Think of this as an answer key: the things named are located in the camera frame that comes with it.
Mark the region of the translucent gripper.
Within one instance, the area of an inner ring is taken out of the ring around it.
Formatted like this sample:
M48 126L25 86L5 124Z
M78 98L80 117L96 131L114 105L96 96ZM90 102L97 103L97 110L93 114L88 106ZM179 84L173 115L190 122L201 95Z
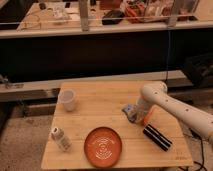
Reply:
M133 122L136 124L143 124L145 117L148 115L150 109L150 105L135 105L132 116Z

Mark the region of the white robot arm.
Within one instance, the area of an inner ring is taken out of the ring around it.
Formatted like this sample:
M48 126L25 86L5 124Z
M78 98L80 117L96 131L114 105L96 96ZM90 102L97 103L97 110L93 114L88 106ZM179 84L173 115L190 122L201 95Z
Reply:
M167 85L161 81L146 83L140 88L137 121L142 121L154 105L182 121L213 146L213 115L169 96Z

